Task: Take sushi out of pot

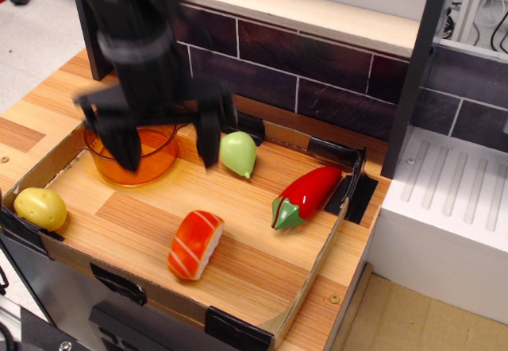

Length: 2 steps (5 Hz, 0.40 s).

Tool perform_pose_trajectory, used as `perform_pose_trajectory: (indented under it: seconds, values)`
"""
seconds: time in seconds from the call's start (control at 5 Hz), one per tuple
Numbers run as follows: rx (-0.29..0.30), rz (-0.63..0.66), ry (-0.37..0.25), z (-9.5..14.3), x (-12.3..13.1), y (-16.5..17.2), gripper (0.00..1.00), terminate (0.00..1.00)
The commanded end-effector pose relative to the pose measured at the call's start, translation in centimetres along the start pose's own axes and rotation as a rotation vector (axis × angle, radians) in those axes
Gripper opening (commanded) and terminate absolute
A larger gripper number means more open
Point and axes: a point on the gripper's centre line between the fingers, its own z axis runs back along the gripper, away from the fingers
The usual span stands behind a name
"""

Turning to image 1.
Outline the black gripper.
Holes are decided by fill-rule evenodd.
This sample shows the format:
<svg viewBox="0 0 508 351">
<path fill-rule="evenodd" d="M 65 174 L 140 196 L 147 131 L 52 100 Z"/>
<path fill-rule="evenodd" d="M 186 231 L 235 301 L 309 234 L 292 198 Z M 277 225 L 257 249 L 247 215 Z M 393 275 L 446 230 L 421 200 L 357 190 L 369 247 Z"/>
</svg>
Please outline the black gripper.
<svg viewBox="0 0 508 351">
<path fill-rule="evenodd" d="M 103 53 L 117 72 L 115 87 L 75 99 L 89 129 L 126 170 L 140 164 L 138 126 L 196 123 L 197 150 L 205 168 L 219 157 L 220 125 L 237 126 L 232 97 L 220 83 L 190 76 L 174 45 L 105 45 Z"/>
</svg>

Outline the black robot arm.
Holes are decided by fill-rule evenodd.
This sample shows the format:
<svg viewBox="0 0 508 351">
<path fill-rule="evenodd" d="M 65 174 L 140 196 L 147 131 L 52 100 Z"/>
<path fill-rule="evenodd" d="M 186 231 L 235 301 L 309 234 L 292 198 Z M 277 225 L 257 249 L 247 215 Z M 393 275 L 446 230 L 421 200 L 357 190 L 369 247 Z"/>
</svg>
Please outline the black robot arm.
<svg viewBox="0 0 508 351">
<path fill-rule="evenodd" d="M 228 89 L 191 76 L 180 55 L 172 23 L 183 14 L 181 1 L 85 0 L 98 26 L 98 46 L 119 84 L 75 102 L 87 128 L 132 172 L 140 165 L 141 126 L 193 124 L 207 168 L 218 161 L 221 127 L 237 127 Z"/>
</svg>

